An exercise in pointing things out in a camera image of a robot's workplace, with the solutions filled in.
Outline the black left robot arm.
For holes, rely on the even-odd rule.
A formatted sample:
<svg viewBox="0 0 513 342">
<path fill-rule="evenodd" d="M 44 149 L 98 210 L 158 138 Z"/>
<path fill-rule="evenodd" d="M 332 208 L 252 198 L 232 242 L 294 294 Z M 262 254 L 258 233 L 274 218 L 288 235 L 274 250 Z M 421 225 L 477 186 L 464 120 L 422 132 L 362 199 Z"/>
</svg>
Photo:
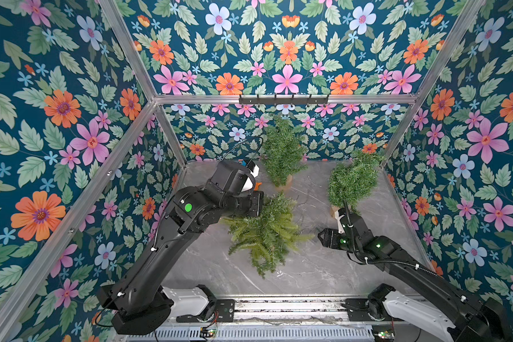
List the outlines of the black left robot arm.
<svg viewBox="0 0 513 342">
<path fill-rule="evenodd" d="M 204 285 L 193 289 L 162 286 L 184 251 L 223 217 L 258 217 L 264 193 L 256 188 L 259 166 L 222 160 L 199 186 L 175 192 L 155 235 L 126 275 L 102 286 L 103 309 L 115 311 L 111 328 L 119 335 L 147 335 L 172 317 L 191 316 L 206 322 L 216 318 L 216 297 Z"/>
</svg>

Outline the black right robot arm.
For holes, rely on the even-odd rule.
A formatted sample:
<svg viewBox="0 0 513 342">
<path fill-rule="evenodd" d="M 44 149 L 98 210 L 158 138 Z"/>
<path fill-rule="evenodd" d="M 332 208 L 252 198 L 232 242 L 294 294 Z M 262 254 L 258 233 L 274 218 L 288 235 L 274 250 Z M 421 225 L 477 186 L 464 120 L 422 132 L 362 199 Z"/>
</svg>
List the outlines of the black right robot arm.
<svg viewBox="0 0 513 342">
<path fill-rule="evenodd" d="M 482 300 L 421 265 L 397 242 L 375 236 L 363 218 L 347 208 L 336 212 L 337 226 L 319 232 L 321 244 L 342 250 L 357 264 L 374 266 L 414 289 L 415 301 L 393 286 L 380 284 L 361 307 L 371 319 L 400 319 L 442 341 L 513 341 L 504 306 Z"/>
</svg>

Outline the light green fern christmas tree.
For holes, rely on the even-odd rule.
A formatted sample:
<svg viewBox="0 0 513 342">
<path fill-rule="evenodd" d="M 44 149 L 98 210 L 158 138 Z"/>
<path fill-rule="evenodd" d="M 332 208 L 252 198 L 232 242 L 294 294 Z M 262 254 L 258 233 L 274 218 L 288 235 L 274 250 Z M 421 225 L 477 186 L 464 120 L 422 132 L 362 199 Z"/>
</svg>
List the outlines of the light green fern christmas tree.
<svg viewBox="0 0 513 342">
<path fill-rule="evenodd" d="M 229 228 L 232 245 L 229 254 L 246 250 L 251 264 L 261 277 L 276 271 L 286 263 L 286 257 L 298 246 L 313 238 L 304 234 L 294 222 L 296 201 L 283 192 L 265 197 L 258 217 L 229 217 L 224 219 Z"/>
</svg>

